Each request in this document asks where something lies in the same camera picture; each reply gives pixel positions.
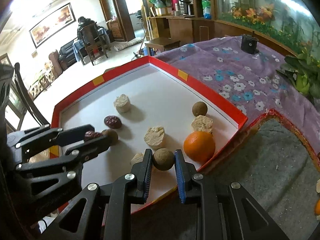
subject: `person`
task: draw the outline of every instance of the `person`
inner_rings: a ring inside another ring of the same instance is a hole
[[[96,24],[97,22],[95,22],[94,20],[92,20],[90,18],[85,18],[85,17],[81,16],[78,18],[78,23],[79,23],[79,26],[78,26],[78,30],[77,30],[77,38],[78,38],[78,40],[82,40],[80,30],[85,26],[88,26],[90,24]],[[94,39],[97,38],[98,34],[96,33],[95,28],[91,27],[90,29],[93,34],[93,38]]]

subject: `blue gripper pad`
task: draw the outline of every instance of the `blue gripper pad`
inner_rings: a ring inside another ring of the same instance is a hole
[[[152,155],[150,155],[148,160],[148,166],[146,170],[146,177],[144,180],[144,190],[143,190],[143,199],[144,202],[147,202],[149,196],[149,189],[150,189],[150,181],[151,181],[151,171],[152,171]]]
[[[175,157],[174,167],[176,170],[179,197],[181,199],[181,203],[184,204],[186,201],[186,189],[185,189],[186,182],[183,177],[182,167],[181,167],[181,163],[180,163],[177,151],[174,153],[174,157]]]

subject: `yellow tape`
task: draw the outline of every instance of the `yellow tape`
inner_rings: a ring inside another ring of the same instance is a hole
[[[188,80],[188,74],[179,69],[178,69],[178,76],[184,79],[185,81]]]
[[[59,147],[58,147],[58,145],[51,146],[49,148],[49,152],[52,153],[53,155],[56,155],[56,156],[59,157]]]
[[[95,79],[93,79],[92,82],[93,82],[93,84],[94,84],[95,86],[98,86],[99,84],[101,84],[101,83],[104,82],[104,78],[103,78],[103,76],[101,75],[101,76],[98,76],[98,77],[96,77]]]

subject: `aquarium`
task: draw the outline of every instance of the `aquarium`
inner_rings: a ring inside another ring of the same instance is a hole
[[[320,28],[302,0],[217,0],[218,19],[259,31],[320,59]]]

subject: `gray carpet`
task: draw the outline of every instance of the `gray carpet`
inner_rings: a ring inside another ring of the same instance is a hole
[[[314,206],[320,174],[298,138],[275,120],[208,176],[224,184],[240,182],[290,240],[308,239],[318,225]],[[195,230],[196,206],[182,205],[177,197],[131,218],[133,240],[194,240]]]

